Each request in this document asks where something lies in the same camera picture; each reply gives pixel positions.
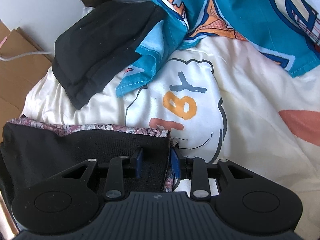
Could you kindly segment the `black knit garment patterned lining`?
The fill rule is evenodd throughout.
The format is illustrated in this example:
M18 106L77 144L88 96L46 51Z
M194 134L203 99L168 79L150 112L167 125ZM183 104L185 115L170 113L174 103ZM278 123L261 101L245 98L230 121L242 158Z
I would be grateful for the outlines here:
M3 127L1 194L7 206L25 188L88 159L101 164L143 148L142 174L126 179L129 191L172 190L170 132L114 124L54 125L26 117Z

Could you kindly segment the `folded black clothes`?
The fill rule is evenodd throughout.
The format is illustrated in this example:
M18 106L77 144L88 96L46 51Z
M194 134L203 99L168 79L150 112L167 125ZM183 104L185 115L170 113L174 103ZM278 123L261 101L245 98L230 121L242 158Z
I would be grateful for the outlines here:
M105 2L55 42L52 71L76 109L141 55L137 47L165 17L153 2Z

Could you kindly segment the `white cartoon print bedsheet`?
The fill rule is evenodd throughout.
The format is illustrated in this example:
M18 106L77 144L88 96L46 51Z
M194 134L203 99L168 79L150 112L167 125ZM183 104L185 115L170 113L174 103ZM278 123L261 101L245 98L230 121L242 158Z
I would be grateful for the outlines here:
M51 124L166 129L184 155L226 158L294 191L303 203L296 232L319 239L319 68L291 77L250 43L208 37L174 52L145 87L117 97L120 81L137 72L125 68L77 110L48 70L23 114Z

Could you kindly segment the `brown cardboard sheet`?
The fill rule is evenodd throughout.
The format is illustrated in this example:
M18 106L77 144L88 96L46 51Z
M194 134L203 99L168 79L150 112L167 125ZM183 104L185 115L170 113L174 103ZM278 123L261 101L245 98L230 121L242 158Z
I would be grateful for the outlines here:
M10 58L42 49L21 29L1 23L1 57ZM51 55L28 55L1 61L1 128L22 113L29 91L52 65Z

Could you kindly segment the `blue cartoon print fabric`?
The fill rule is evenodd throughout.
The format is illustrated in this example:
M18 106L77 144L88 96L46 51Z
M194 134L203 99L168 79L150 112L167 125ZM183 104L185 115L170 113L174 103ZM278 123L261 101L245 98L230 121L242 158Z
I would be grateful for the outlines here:
M319 0L150 0L165 11L137 47L140 59L129 66L117 96L155 78L175 50L196 46L205 37L250 42L291 77L319 65Z

